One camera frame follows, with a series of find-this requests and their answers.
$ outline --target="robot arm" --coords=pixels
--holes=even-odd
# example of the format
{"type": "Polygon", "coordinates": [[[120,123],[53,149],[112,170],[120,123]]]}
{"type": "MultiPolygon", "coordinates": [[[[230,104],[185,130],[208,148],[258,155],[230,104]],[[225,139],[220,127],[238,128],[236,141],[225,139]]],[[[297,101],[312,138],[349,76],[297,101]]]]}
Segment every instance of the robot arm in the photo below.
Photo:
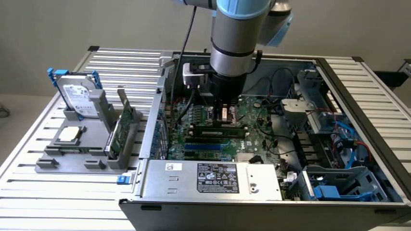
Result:
{"type": "Polygon", "coordinates": [[[208,89],[216,114],[242,91],[256,44],[277,46],[292,20],[288,0],[181,0],[213,9],[208,89]]]}

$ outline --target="motherboard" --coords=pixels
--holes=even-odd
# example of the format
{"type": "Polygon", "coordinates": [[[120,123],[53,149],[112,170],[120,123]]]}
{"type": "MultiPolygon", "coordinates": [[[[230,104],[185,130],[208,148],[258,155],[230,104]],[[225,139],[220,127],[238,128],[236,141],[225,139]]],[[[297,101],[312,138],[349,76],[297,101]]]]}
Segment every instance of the motherboard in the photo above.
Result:
{"type": "MultiPolygon", "coordinates": [[[[277,164],[278,152],[264,101],[256,97],[240,98],[229,109],[230,123],[220,128],[212,126],[212,106],[192,105],[170,135],[168,159],[248,162],[257,156],[258,162],[277,164]]],[[[176,103],[174,114],[185,106],[182,99],[176,103]]]]}

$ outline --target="gray wall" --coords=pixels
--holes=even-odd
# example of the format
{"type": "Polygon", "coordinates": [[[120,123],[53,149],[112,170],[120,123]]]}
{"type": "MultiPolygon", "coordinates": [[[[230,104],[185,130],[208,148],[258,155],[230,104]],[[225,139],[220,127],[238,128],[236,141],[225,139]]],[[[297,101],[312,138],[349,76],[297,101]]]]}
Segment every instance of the gray wall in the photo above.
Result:
{"type": "MultiPolygon", "coordinates": [[[[265,51],[361,56],[377,70],[411,58],[409,0],[290,3],[290,30],[265,51]]],[[[178,50],[189,14],[169,0],[0,0],[0,93],[52,95],[46,68],[73,68],[89,45],[178,50]]],[[[200,9],[188,50],[208,48],[209,23],[200,9]]]]}

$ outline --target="hard drive label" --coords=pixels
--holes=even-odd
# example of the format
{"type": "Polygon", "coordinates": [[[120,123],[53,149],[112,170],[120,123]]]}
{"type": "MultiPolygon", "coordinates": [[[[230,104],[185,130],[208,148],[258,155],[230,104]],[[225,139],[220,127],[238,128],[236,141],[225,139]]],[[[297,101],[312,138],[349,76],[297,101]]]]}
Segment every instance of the hard drive label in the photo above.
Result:
{"type": "Polygon", "coordinates": [[[200,193],[238,193],[238,175],[234,164],[197,164],[197,191],[200,193]]]}
{"type": "Polygon", "coordinates": [[[93,102],[89,100],[89,92],[84,86],[66,84],[62,86],[68,101],[80,115],[97,116],[97,110],[93,102]]]}

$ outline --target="power supply label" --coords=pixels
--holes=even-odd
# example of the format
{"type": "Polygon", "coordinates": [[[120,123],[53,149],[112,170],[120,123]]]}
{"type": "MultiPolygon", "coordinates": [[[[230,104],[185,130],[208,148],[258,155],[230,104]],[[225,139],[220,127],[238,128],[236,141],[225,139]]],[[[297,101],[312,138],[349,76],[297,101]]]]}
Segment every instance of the power supply label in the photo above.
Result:
{"type": "Polygon", "coordinates": [[[234,164],[197,164],[197,191],[200,193],[238,193],[238,175],[234,164]]]}

